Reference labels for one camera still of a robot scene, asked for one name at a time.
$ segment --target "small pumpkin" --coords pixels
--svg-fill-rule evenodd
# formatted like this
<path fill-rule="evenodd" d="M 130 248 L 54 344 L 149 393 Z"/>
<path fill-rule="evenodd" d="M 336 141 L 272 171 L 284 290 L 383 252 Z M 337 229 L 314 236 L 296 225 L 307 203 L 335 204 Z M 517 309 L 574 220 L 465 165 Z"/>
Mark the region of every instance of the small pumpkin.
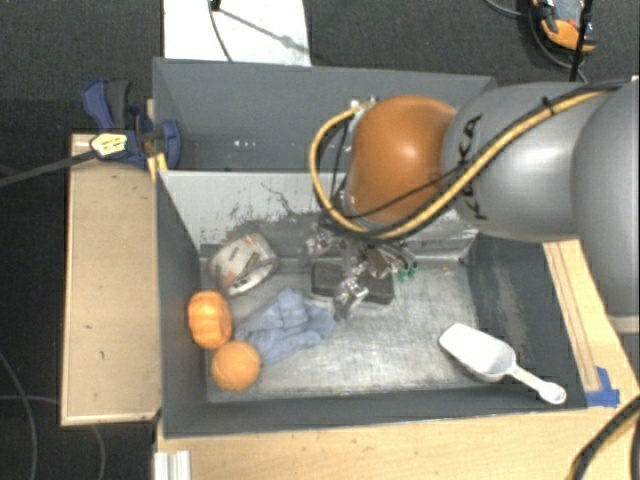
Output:
<path fill-rule="evenodd" d="M 216 349 L 231 337 L 231 313 L 218 292 L 205 290 L 194 294 L 187 306 L 187 317 L 193 341 L 202 348 Z"/>

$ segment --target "dark carpet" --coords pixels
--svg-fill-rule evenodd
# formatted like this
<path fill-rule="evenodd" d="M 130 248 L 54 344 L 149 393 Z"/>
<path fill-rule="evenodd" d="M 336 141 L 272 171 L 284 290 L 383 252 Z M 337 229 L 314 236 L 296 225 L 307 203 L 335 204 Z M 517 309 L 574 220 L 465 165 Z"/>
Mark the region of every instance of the dark carpet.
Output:
<path fill-rule="evenodd" d="M 497 0 L 515 6 L 516 0 Z M 481 0 L 304 0 L 314 64 L 493 75 L 502 84 L 564 80 L 525 23 Z M 599 41 L 585 66 L 594 81 L 638 73 L 640 0 L 596 0 Z M 162 54 L 162 0 L 0 0 L 0 175 L 58 160 L 74 129 L 92 127 L 80 91 L 98 77 L 152 93 Z M 30 395 L 58 398 L 65 264 L 66 176 L 0 189 L 0 351 Z M 15 395 L 0 371 L 0 396 Z M 53 406 L 33 404 L 37 478 L 92 479 L 90 431 L 61 430 Z M 100 427 L 105 479 L 150 478 L 150 424 Z M 27 419 L 0 402 L 0 479 L 29 478 Z"/>

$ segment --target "orange pumpkin toy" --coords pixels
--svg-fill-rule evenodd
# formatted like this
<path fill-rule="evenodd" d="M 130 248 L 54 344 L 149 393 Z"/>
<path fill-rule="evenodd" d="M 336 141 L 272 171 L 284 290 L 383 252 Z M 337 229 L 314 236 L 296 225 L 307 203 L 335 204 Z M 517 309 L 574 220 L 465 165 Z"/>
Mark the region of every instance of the orange pumpkin toy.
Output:
<path fill-rule="evenodd" d="M 216 349 L 231 337 L 231 313 L 218 292 L 207 290 L 193 295 L 187 316 L 193 341 L 203 348 Z"/>
<path fill-rule="evenodd" d="M 258 378 L 260 355 L 246 341 L 230 341 L 220 347 L 211 360 L 211 375 L 226 391 L 243 391 Z"/>

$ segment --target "white scoop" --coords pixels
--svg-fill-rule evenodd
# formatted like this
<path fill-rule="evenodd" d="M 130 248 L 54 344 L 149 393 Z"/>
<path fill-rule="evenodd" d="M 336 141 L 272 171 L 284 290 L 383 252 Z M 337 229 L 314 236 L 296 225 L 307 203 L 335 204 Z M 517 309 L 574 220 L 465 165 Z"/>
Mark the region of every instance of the white scoop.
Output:
<path fill-rule="evenodd" d="M 567 392 L 554 382 L 546 382 L 520 368 L 515 351 L 504 341 L 463 324 L 453 324 L 438 340 L 440 345 L 469 371 L 487 382 L 498 382 L 505 375 L 537 391 L 550 404 L 560 405 Z"/>

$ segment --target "blue cloth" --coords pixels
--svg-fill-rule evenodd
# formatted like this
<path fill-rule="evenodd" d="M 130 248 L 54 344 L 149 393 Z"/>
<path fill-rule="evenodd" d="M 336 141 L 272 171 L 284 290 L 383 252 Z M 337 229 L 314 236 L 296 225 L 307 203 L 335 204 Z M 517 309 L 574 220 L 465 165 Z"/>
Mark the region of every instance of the blue cloth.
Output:
<path fill-rule="evenodd" d="M 238 326 L 235 337 L 256 347 L 268 366 L 317 345 L 334 326 L 331 313 L 286 288 Z"/>

